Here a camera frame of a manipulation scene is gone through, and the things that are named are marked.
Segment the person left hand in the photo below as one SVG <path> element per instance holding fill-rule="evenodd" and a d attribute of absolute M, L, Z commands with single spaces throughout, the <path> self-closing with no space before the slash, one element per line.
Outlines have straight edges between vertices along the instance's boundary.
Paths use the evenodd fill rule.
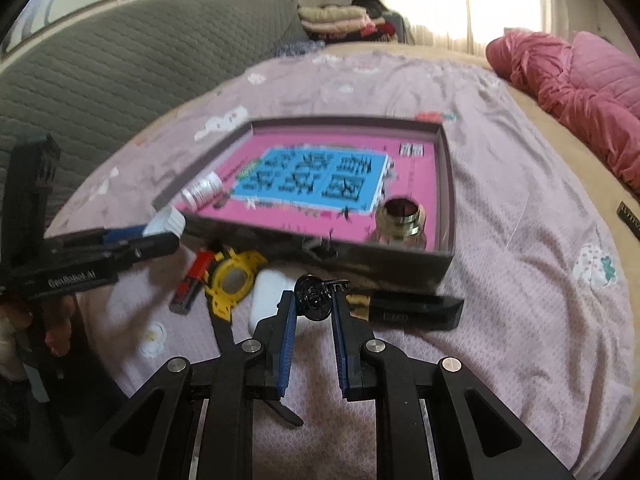
<path fill-rule="evenodd" d="M 42 304 L 44 342 L 54 356 L 70 351 L 72 316 L 77 308 L 75 296 L 46 300 Z M 26 373 L 17 354 L 16 335 L 32 324 L 34 317 L 22 304 L 1 305 L 1 376 L 9 380 L 24 380 Z"/>

